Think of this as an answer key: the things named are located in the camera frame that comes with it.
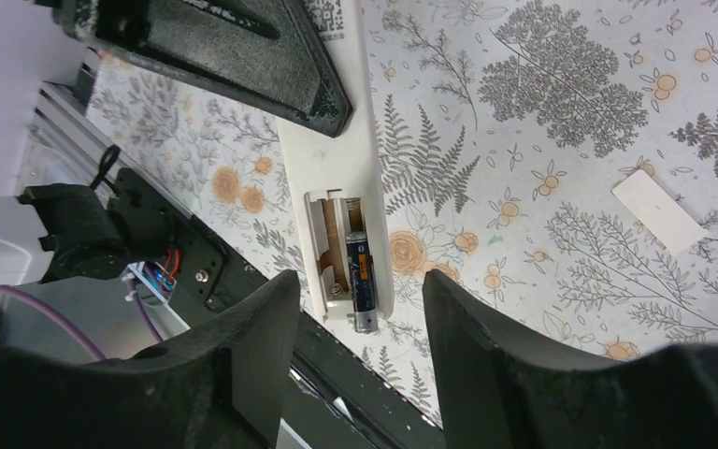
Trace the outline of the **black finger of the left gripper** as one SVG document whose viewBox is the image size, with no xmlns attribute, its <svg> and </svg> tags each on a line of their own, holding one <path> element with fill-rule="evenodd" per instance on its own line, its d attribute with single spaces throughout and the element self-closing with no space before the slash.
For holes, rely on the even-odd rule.
<svg viewBox="0 0 718 449">
<path fill-rule="evenodd" d="M 96 49 L 335 138 L 353 111 L 302 1 L 62 0 Z"/>
</svg>

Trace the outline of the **white battery cover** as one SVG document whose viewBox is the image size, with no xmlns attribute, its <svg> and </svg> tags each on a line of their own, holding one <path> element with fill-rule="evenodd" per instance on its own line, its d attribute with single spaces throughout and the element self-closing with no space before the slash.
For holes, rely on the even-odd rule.
<svg viewBox="0 0 718 449">
<path fill-rule="evenodd" d="M 687 251 L 708 235 L 708 231 L 643 170 L 620 181 L 611 193 L 671 255 Z"/>
</svg>

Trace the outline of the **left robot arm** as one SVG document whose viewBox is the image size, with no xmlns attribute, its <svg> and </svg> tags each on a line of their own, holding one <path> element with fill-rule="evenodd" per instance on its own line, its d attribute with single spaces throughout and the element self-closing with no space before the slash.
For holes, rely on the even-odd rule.
<svg viewBox="0 0 718 449">
<path fill-rule="evenodd" d="M 329 138 L 353 107 L 302 1 L 49 1 L 65 33 L 129 63 L 258 108 Z M 110 280 L 176 251 L 174 211 L 103 206 L 120 154 L 110 146 L 88 185 L 0 196 L 0 286 Z"/>
</svg>

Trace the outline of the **white remote control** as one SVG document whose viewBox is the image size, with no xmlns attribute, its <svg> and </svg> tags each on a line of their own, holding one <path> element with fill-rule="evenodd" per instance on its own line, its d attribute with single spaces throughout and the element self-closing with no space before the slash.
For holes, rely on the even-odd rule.
<svg viewBox="0 0 718 449">
<path fill-rule="evenodd" d="M 295 224 L 316 318 L 352 318 L 346 235 L 365 232 L 377 289 L 377 317 L 391 317 L 394 289 L 374 124 L 363 14 L 357 1 L 311 1 L 321 37 L 353 111 L 335 138 L 280 119 Z"/>
</svg>

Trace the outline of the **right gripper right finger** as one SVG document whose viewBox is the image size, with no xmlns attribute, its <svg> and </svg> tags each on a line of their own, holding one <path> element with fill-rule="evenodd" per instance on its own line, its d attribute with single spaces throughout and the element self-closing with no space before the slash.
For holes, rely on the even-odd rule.
<svg viewBox="0 0 718 449">
<path fill-rule="evenodd" d="M 429 272 L 424 312 L 450 448 L 718 448 L 718 344 L 628 362 L 552 340 Z"/>
</svg>

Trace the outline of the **black AAA battery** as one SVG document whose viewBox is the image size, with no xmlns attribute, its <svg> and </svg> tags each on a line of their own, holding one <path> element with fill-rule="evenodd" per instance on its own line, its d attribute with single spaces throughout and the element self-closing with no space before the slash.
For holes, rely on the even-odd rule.
<svg viewBox="0 0 718 449">
<path fill-rule="evenodd" d="M 346 255 L 352 294 L 354 329 L 357 333 L 378 330 L 377 289 L 373 277 L 372 257 L 365 232 L 346 235 Z"/>
</svg>

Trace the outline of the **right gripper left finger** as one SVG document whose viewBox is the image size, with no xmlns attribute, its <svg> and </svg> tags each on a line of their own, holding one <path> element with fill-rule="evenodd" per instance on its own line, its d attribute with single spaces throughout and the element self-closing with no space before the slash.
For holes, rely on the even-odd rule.
<svg viewBox="0 0 718 449">
<path fill-rule="evenodd" d="M 272 448 L 299 317 L 283 271 L 129 359 L 74 365 L 0 346 L 0 448 Z"/>
</svg>

